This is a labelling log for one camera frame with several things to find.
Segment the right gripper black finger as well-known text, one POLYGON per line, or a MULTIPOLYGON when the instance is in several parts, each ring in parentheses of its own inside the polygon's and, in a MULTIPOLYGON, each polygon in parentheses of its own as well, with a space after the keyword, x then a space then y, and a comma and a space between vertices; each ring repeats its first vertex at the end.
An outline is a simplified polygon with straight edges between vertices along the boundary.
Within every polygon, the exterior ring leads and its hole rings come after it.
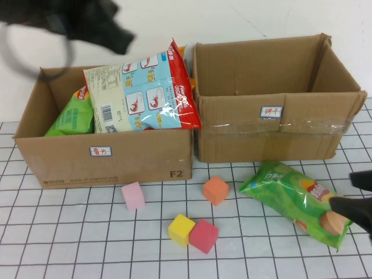
POLYGON ((350 173, 350 180, 355 188, 372 191, 372 171, 358 171, 350 173))
POLYGON ((356 223, 367 233, 371 232, 371 198, 330 198, 332 211, 356 223))

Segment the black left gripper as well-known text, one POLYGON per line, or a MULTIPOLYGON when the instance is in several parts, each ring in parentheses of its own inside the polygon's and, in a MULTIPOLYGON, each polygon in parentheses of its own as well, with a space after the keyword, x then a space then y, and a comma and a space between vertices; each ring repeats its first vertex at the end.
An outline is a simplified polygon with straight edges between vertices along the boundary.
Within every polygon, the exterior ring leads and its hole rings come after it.
POLYGON ((125 55, 135 35, 121 28, 106 13, 82 13, 67 33, 70 40, 88 42, 125 55))

